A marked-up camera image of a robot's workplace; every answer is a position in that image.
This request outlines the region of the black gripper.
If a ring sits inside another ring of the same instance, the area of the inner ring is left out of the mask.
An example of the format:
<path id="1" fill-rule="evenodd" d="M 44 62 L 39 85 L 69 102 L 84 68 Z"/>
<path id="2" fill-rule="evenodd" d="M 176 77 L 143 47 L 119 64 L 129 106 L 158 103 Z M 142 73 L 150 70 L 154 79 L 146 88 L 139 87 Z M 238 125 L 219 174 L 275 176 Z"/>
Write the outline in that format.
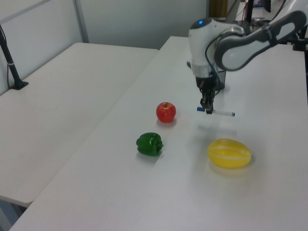
<path id="1" fill-rule="evenodd" d="M 216 76 L 195 77 L 197 88 L 202 94 L 200 105 L 207 114 L 212 114 L 214 110 L 215 86 L 217 82 Z"/>

